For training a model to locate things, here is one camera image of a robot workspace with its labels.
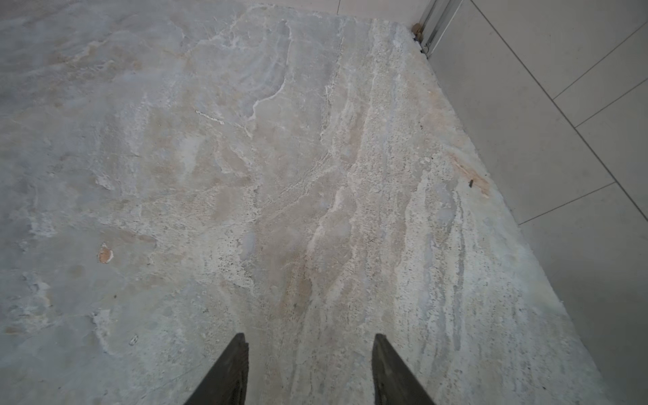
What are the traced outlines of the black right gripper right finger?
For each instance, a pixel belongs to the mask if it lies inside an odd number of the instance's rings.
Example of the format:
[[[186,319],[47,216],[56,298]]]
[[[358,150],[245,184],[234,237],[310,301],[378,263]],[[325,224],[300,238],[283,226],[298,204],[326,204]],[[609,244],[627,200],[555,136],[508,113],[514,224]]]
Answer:
[[[375,405],[435,405],[396,349],[381,333],[376,334],[374,339],[371,369]]]

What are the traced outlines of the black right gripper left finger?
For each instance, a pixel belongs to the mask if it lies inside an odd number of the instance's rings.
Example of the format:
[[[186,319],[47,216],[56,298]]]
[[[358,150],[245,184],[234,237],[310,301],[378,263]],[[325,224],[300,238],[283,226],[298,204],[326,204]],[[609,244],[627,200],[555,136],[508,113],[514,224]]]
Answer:
[[[185,405],[243,405],[249,373],[249,344],[238,333],[212,365]]]

